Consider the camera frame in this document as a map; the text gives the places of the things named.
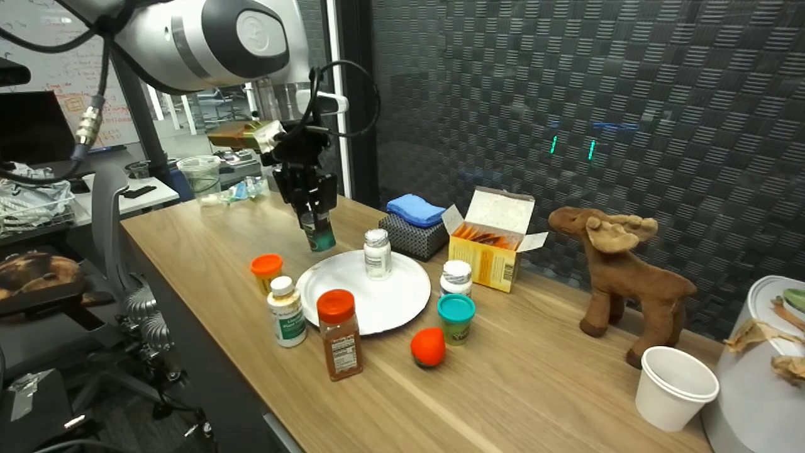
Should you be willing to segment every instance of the dark panel wall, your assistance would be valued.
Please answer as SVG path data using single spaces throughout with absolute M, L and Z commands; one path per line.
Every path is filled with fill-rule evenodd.
M 534 229 L 561 203 L 657 217 L 642 256 L 724 337 L 757 278 L 805 280 L 802 26 L 805 0 L 376 2 L 382 198 L 466 209 L 483 185 L 534 195 Z M 567 239 L 524 261 L 587 288 Z
M 299 0 L 299 13 L 305 20 L 308 46 L 309 46 L 309 65 L 323 69 L 330 63 L 330 39 L 327 39 L 327 13 L 323 0 Z M 330 138 L 330 147 L 319 154 L 323 170 L 330 175 L 341 175 L 337 141 Z

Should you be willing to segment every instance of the wooden moose figurine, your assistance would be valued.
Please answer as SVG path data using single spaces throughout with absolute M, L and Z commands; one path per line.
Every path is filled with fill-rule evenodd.
M 654 219 L 612 217 L 596 209 L 561 206 L 551 212 L 553 231 L 585 244 L 592 303 L 580 327 L 602 337 L 625 315 L 625 299 L 639 299 L 644 332 L 627 353 L 627 363 L 642 367 L 642 356 L 651 346 L 676 346 L 684 324 L 684 299 L 696 288 L 681 274 L 651 268 L 632 249 L 657 234 Z

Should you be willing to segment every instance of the orange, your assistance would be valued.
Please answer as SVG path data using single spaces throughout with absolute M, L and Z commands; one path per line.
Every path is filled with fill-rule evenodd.
M 446 332 L 442 327 L 425 327 L 411 341 L 411 356 L 421 367 L 437 367 L 446 363 Z

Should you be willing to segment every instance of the wooden countertop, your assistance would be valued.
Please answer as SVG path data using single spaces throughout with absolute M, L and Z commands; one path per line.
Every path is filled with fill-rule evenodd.
M 670 435 L 635 411 L 639 372 L 625 353 L 637 315 L 595 341 L 580 332 L 587 294 L 522 274 L 514 294 L 473 288 L 478 317 L 437 371 L 412 365 L 408 342 L 437 324 L 435 297 L 424 317 L 368 337 L 364 371 L 330 382 L 319 336 L 281 349 L 250 274 L 251 256 L 280 251 L 299 278 L 323 256 L 357 249 L 382 214 L 341 198 L 337 249 L 313 254 L 298 217 L 276 197 L 258 203 L 187 202 L 127 222 L 127 231 L 213 342 L 251 382 L 305 451 L 710 451 L 700 422 Z M 432 294 L 446 254 L 424 261 Z M 719 346 L 681 336 L 681 349 L 714 363 Z

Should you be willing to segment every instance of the red lid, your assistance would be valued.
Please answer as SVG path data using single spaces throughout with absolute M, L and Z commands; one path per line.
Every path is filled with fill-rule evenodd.
M 273 280 L 281 271 L 281 256 L 280 254 L 259 254 L 251 260 L 251 274 L 258 280 Z
M 341 324 L 356 315 L 356 297 L 348 289 L 330 289 L 317 299 L 319 323 Z

